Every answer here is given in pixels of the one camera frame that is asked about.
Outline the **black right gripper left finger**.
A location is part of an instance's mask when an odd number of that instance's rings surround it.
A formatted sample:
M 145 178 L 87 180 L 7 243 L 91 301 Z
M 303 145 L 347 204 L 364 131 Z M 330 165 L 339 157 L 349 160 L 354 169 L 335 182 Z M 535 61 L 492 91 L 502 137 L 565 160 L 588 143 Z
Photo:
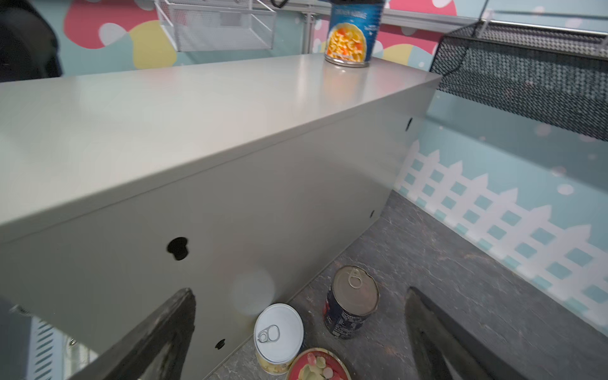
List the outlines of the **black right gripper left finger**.
M 180 379 L 195 330 L 196 297 L 183 288 L 73 379 Z

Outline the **yellow can white lid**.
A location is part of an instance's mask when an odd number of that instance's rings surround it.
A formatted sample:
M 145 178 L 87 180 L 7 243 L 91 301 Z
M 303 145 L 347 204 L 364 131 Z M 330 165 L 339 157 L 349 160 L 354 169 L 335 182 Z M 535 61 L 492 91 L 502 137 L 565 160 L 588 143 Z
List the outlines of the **yellow can white lid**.
M 269 375 L 288 373 L 298 356 L 304 339 L 304 326 L 299 313 L 285 303 L 267 307 L 257 318 L 253 342 L 256 358 Z

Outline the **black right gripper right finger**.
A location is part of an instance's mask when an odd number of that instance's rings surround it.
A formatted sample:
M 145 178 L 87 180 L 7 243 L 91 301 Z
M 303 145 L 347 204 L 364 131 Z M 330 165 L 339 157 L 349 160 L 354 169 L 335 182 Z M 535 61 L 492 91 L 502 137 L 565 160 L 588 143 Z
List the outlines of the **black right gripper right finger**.
M 421 379 L 524 379 L 422 291 L 405 298 L 405 323 Z

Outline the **dark chopped tomatoes can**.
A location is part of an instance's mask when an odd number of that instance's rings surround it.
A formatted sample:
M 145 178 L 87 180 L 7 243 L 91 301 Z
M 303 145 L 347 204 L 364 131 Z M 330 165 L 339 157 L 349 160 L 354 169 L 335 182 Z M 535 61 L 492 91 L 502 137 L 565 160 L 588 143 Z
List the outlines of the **dark chopped tomatoes can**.
M 323 310 L 329 333 L 349 340 L 378 308 L 379 289 L 365 269 L 346 265 L 332 279 Z

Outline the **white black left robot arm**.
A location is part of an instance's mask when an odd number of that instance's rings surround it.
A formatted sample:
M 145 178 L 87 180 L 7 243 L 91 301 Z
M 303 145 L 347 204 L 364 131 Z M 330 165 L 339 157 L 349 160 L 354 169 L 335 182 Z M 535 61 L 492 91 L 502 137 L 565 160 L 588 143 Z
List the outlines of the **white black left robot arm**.
M 29 1 L 1 2 L 1 81 L 63 75 L 60 42 Z

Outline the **blue chicken noodle soup can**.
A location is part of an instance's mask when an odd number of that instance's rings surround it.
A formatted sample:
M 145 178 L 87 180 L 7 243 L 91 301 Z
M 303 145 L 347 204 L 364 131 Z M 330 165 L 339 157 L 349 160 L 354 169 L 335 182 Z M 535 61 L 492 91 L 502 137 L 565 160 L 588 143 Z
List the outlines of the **blue chicken noodle soup can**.
M 342 67 L 368 67 L 385 3 L 381 0 L 330 1 L 326 61 Z

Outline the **red lid flat tin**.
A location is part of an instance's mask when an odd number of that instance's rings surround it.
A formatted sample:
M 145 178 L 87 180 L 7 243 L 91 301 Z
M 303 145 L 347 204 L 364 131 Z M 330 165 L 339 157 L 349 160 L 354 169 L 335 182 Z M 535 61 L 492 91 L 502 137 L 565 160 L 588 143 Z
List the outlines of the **red lid flat tin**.
M 311 348 L 300 353 L 288 372 L 288 380 L 351 380 L 342 360 L 324 348 Z

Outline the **grey metal cabinet counter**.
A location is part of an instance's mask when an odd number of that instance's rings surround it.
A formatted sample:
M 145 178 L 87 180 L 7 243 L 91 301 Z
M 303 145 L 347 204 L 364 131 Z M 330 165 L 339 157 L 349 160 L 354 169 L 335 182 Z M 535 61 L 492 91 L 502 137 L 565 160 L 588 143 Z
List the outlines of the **grey metal cabinet counter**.
M 96 353 L 182 288 L 207 378 L 380 216 L 440 76 L 321 55 L 1 86 L 1 298 Z

